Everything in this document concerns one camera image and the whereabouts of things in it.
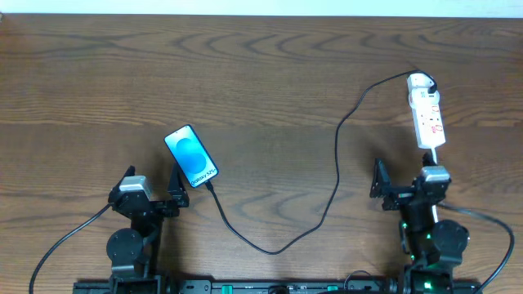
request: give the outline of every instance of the white background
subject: white background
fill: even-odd
[[[523,0],[0,0],[4,13],[523,17]]]

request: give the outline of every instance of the wooden table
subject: wooden table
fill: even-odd
[[[221,169],[230,221],[275,250],[314,226],[335,181],[333,135],[370,84],[416,67],[441,93],[447,201],[505,220],[523,239],[523,21],[418,18],[9,15],[0,24],[0,292],[24,293],[47,249],[100,210],[127,166],[166,198],[163,138],[190,123]],[[373,160],[393,180],[419,173],[403,78],[370,92],[340,132],[341,184],[324,226],[265,256],[223,225],[205,188],[164,226],[160,267],[216,279],[398,274],[399,213],[369,198]],[[471,232],[456,276],[501,261],[499,227]],[[36,293],[108,278],[114,212],[64,243]],[[519,293],[523,252],[486,293]]]

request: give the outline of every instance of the wood grain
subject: wood grain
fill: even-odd
[[[498,216],[523,237],[523,21],[419,18],[9,15],[0,24],[0,292],[27,291],[62,235],[101,209],[128,165],[165,198],[163,137],[186,123],[221,169],[231,223],[275,250],[315,225],[335,181],[333,133],[371,83],[419,67],[440,86],[453,177],[448,201]],[[340,189],[324,226],[280,256],[232,235],[205,189],[166,221],[160,266],[174,274],[344,278],[397,274],[398,213],[369,199],[373,159],[397,183],[418,173],[405,81],[368,94],[340,133]],[[507,248],[494,225],[441,212],[471,231],[456,275],[485,279]],[[36,293],[107,278],[104,214],[64,243]],[[519,293],[523,253],[486,293]]]

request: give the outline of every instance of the blue phone screen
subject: blue phone screen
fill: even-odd
[[[187,177],[197,187],[218,174],[218,168],[190,125],[165,137],[165,143]]]

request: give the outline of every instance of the white power strip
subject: white power strip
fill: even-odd
[[[440,93],[429,93],[434,82],[423,73],[414,73],[407,78],[409,104],[412,108],[414,128],[418,147],[434,149],[445,143],[443,122],[441,121]]]

